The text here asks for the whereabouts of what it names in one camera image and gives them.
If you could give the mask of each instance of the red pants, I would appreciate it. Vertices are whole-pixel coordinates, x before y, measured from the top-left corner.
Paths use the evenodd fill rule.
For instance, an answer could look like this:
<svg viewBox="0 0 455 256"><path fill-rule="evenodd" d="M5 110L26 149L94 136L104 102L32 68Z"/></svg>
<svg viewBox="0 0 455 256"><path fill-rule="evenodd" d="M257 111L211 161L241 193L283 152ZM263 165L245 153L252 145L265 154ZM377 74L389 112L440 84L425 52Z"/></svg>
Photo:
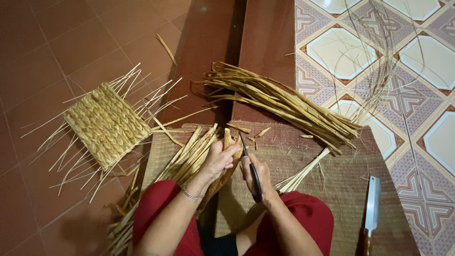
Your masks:
<svg viewBox="0 0 455 256"><path fill-rule="evenodd" d="M134 214L132 239L134 246L140 242L149 225L178 192L180 192L180 187L170 180L156 182L147 188ZM297 191L286 193L281 196L281 199L314 241L316 241L322 254L329 255L334 229L334 218L328 206L313 196ZM257 241L247 251L246 256L275 256L282 254L268 214L261 221L257 234ZM174 255L204 255L194 217L191 218L188 228L178 244Z"/></svg>

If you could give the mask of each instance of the tiled floor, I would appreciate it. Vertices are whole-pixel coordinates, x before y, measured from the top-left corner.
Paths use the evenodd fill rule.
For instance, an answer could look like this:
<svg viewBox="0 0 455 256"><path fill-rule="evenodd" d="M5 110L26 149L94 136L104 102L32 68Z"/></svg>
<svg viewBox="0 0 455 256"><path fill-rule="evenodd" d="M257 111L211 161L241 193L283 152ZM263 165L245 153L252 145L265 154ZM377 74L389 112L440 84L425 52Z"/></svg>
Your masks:
<svg viewBox="0 0 455 256"><path fill-rule="evenodd" d="M364 124L421 253L455 254L455 1L296 0L295 18L296 87L321 106L352 113L397 63Z"/></svg>
<svg viewBox="0 0 455 256"><path fill-rule="evenodd" d="M61 124L62 103L141 62L151 73L127 100L167 82L190 0L9 0L0 3L0 255L100 255L106 225L132 177L105 182L89 205L90 182L63 186L65 168L48 172L72 135L36 161ZM91 162L86 163L90 169Z"/></svg>

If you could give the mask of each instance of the left hand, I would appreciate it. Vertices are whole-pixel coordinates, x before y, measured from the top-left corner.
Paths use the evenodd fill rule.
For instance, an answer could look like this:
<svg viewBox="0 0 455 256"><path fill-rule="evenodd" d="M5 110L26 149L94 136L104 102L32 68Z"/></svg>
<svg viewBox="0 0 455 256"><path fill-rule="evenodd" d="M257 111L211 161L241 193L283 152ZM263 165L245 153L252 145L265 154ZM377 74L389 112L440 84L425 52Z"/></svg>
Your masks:
<svg viewBox="0 0 455 256"><path fill-rule="evenodd" d="M223 169L233 167L232 156L240 150L240 145L236 145L231 139L231 145L223 151L223 142L218 140L210 145L207 157L201 166L199 173L207 175L210 178L210 183L216 180Z"/></svg>

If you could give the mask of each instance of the silver bracelet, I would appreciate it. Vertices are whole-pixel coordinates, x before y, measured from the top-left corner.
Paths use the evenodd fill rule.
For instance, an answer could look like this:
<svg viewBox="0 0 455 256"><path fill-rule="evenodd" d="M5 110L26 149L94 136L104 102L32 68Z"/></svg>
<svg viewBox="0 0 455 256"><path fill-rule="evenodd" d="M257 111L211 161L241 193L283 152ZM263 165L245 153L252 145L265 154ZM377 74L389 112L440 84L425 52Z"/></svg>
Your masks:
<svg viewBox="0 0 455 256"><path fill-rule="evenodd" d="M187 195L187 197L189 197L189 198L191 198L191 199L199 199L199 198L204 197L204 195L200 195L200 196L190 195L190 193L187 192L187 190L185 189L185 187L182 187L182 190L183 190L183 192L185 193L185 195Z"/></svg>

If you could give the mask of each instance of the knife blade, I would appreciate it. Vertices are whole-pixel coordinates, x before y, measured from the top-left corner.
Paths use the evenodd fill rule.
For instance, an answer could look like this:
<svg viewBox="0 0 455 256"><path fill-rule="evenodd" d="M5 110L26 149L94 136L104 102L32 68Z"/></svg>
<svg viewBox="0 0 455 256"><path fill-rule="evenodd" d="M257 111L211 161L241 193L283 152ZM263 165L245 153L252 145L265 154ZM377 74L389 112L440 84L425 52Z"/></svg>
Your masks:
<svg viewBox="0 0 455 256"><path fill-rule="evenodd" d="M381 182L378 178L370 176L368 185L367 213L365 217L364 255L371 255L371 235L378 226L379 195L381 194Z"/></svg>

